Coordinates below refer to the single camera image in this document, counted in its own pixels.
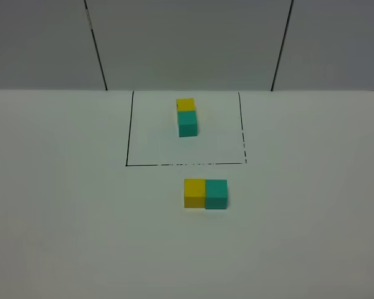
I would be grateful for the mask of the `teal template block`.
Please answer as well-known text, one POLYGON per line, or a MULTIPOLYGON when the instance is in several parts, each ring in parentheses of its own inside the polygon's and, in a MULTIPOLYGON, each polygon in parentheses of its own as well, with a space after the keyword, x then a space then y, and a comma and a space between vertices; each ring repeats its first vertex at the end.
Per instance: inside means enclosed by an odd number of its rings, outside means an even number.
POLYGON ((198 135, 198 119, 195 110, 178 112, 178 134, 179 137, 198 135))

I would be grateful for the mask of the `yellow template block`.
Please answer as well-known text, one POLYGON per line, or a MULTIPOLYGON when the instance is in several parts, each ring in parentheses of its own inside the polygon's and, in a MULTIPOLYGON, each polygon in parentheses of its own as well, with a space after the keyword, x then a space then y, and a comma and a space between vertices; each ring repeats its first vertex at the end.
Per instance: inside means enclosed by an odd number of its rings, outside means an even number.
POLYGON ((176 100, 177 112, 195 111, 195 103, 193 98, 179 98, 176 100))

